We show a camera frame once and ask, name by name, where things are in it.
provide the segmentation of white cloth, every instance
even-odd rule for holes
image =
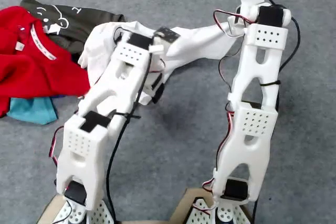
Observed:
[[[99,80],[110,62],[110,57],[116,47],[114,39],[122,32],[121,29],[118,30],[119,27],[148,37],[153,36],[155,32],[137,21],[109,22],[96,26],[88,37],[83,53],[78,60],[82,68],[87,67],[91,86]],[[235,39],[225,36],[216,25],[195,29],[174,27],[172,30],[181,36],[170,46],[167,54],[162,58],[165,62],[164,83],[176,68],[194,60],[222,58],[235,42]],[[150,101],[150,96],[142,93],[140,103],[147,105]],[[110,112],[108,104],[108,100],[102,102],[101,106],[97,107],[98,112],[108,114]]]

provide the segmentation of cartoon print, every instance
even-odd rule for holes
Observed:
[[[59,35],[61,29],[67,29],[69,27],[69,21],[63,17],[62,12],[57,8],[57,6],[55,5],[50,6],[52,6],[56,10],[56,12],[58,12],[59,17],[57,19],[57,22],[53,24],[48,24],[50,22],[48,18],[40,17],[40,19],[45,23],[45,25],[43,26],[43,31],[46,34]],[[48,13],[48,11],[43,7],[37,7],[36,9],[38,10],[37,14],[40,16],[43,16],[44,14]],[[82,8],[72,7],[71,10],[75,10],[76,14],[79,14]]]
[[[77,11],[77,14],[79,14],[79,12],[82,10],[82,8],[77,8],[77,7],[73,7],[71,10],[76,10]]]

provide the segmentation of teal cloth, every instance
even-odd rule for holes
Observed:
[[[38,97],[33,99],[11,98],[7,116],[42,125],[57,120],[57,115],[50,97]]]

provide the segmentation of white plastic frame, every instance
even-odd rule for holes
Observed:
[[[267,5],[264,0],[241,0],[241,14],[256,20],[258,7]],[[291,19],[289,10],[284,10],[283,25]],[[270,139],[277,119],[275,110],[279,86],[272,84],[262,87],[261,109],[254,109],[242,97],[253,78],[261,84],[278,80],[282,52],[286,45],[288,30],[280,27],[251,24],[244,29],[245,38],[234,78],[232,92],[228,95],[234,114],[232,131],[219,154],[218,168],[214,169],[213,195],[215,202],[223,204],[231,200],[221,199],[230,174],[240,164],[249,169],[248,198],[232,202],[243,205],[258,199],[269,162]],[[262,63],[256,60],[258,49],[265,51]]]
[[[150,50],[159,54],[163,47],[154,46]],[[65,123],[57,167],[57,192],[63,195],[71,180],[83,184],[87,192],[86,210],[93,210],[103,197],[104,146],[108,138],[117,139],[125,117],[115,115],[107,128],[97,125],[88,133],[80,129],[85,123],[83,116],[109,96],[114,97],[113,105],[117,112],[131,112],[149,56],[148,50],[121,41],[104,74],[79,103],[78,115],[73,115]]]

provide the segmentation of pile of clothes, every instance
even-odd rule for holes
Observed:
[[[36,0],[0,10],[0,117],[38,124],[55,121],[52,98],[85,95],[110,63],[123,30],[148,37],[155,31],[125,22],[122,14]],[[235,42],[216,25],[172,30],[180,37],[163,56],[163,82],[174,69],[194,60],[222,58]],[[97,107],[99,113],[112,109],[108,99]],[[150,100],[143,93],[140,103]]]
[[[0,117],[56,120],[52,97],[90,89],[87,71],[77,62],[91,31],[123,21],[123,15],[35,0],[0,10]]]

